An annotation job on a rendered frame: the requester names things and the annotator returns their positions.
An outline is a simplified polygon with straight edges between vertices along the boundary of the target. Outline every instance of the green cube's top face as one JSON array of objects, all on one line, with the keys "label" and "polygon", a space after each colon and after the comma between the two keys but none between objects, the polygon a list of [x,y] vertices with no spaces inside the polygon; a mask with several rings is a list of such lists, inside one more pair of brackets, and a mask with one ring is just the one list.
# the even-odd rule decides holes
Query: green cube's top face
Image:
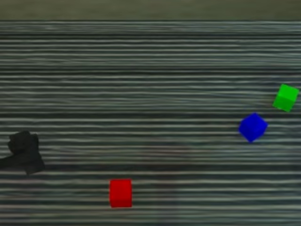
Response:
[{"label": "green cube's top face", "polygon": [[296,101],[298,93],[299,93],[298,89],[296,89],[292,86],[281,84],[279,92],[278,92],[278,96],[285,97],[291,101]]}]

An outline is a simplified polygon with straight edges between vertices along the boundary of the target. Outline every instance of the red cube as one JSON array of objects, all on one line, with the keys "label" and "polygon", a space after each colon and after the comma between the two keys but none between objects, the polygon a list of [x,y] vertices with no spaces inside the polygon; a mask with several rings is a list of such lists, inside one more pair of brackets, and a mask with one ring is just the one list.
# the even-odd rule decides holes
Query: red cube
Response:
[{"label": "red cube", "polygon": [[112,208],[132,207],[131,179],[114,179],[110,181],[110,205]]}]

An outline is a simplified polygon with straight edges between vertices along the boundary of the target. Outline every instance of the blue cube's top face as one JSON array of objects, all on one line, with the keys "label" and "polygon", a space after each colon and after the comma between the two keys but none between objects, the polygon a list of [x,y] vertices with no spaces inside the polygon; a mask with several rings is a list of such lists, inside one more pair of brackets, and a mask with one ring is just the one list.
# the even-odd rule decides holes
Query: blue cube's top face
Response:
[{"label": "blue cube's top face", "polygon": [[268,124],[256,113],[253,113],[242,120],[242,126],[246,126],[253,131],[266,129]]}]

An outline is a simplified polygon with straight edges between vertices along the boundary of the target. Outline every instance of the green cube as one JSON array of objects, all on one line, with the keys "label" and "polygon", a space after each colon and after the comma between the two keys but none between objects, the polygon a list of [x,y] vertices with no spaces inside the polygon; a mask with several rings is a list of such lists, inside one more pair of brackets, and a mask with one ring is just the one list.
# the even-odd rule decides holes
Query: green cube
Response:
[{"label": "green cube", "polygon": [[273,106],[283,111],[290,112],[296,102],[298,93],[298,89],[285,84],[281,84]]}]

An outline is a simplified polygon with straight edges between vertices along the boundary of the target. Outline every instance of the wood grain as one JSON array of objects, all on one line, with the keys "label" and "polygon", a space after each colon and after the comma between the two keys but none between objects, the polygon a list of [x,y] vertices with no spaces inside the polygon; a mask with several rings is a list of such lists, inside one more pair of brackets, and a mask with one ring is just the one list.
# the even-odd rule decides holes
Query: wood grain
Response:
[{"label": "wood grain", "polygon": [[[298,226],[301,22],[0,22],[0,150],[38,133],[46,168],[0,172],[1,225]],[[266,135],[238,124],[257,112]],[[109,180],[132,178],[133,208]]]}]

